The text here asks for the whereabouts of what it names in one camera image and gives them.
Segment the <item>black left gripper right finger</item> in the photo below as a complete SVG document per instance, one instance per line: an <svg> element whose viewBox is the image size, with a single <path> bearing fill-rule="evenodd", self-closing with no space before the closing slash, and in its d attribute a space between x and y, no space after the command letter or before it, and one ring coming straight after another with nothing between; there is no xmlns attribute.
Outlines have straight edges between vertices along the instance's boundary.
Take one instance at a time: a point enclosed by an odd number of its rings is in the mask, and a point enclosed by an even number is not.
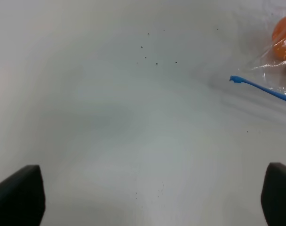
<svg viewBox="0 0 286 226"><path fill-rule="evenodd" d="M262 211L269 226L286 226L286 165L271 162L265 173Z"/></svg>

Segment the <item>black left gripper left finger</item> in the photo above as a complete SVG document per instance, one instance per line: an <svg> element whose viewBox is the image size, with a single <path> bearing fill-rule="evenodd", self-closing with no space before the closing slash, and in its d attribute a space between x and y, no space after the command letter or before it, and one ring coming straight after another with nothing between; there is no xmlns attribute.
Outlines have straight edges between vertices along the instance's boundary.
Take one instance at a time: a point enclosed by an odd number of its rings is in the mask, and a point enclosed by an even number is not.
<svg viewBox="0 0 286 226"><path fill-rule="evenodd" d="M39 165L26 165L0 182L0 226L39 226L45 209Z"/></svg>

